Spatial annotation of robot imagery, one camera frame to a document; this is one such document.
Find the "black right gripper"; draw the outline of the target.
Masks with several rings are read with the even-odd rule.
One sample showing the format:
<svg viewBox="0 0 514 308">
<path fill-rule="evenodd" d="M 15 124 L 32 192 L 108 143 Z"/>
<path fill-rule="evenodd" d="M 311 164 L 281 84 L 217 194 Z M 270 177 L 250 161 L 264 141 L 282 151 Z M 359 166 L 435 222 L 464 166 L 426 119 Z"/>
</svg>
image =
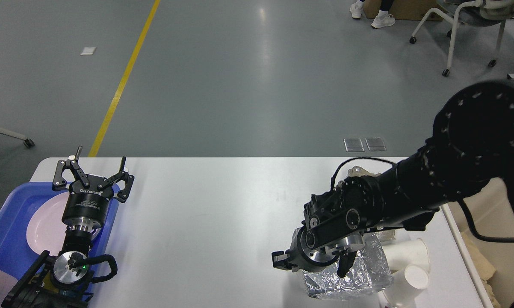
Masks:
<svg viewBox="0 0 514 308">
<path fill-rule="evenodd" d="M 297 272 L 320 272 L 338 262 L 337 276 L 345 278 L 354 265 L 357 252 L 365 246 L 359 233 L 347 236 L 331 247 L 310 249 L 306 246 L 306 229 L 296 229 L 289 250 L 272 252 L 272 265 L 275 269 Z"/>
</svg>

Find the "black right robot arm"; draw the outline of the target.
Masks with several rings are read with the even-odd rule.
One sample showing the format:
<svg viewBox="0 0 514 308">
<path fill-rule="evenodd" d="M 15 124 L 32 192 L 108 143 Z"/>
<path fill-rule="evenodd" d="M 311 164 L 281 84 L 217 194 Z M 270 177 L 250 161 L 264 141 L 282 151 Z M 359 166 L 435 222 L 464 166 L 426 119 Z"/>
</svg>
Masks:
<svg viewBox="0 0 514 308">
<path fill-rule="evenodd" d="M 362 248 L 351 236 L 380 229 L 423 231 L 449 201 L 460 205 L 476 238 L 514 243 L 514 237 L 479 234 L 464 202 L 500 178 L 514 213 L 514 80 L 460 90 L 436 115 L 425 145 L 383 174 L 337 182 L 339 171 L 329 191 L 312 195 L 304 205 L 302 227 L 290 248 L 272 253 L 274 268 L 320 272 L 339 262 L 337 275 L 344 277 Z"/>
</svg>

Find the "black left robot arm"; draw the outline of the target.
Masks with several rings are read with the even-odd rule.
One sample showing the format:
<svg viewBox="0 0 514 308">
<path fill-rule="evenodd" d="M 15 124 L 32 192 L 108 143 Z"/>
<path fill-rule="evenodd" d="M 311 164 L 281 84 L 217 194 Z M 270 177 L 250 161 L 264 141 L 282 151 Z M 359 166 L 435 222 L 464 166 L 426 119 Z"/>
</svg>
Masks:
<svg viewBox="0 0 514 308">
<path fill-rule="evenodd" d="M 58 254 L 44 250 L 22 278 L 6 294 L 3 308 L 86 308 L 94 294 L 91 285 L 106 282 L 118 273 L 110 254 L 92 253 L 95 230 L 106 230 L 112 200 L 125 203 L 135 177 L 122 157 L 119 170 L 110 177 L 85 173 L 79 164 L 82 147 L 59 160 L 52 189 L 67 191 L 61 221 L 66 226 Z"/>
</svg>

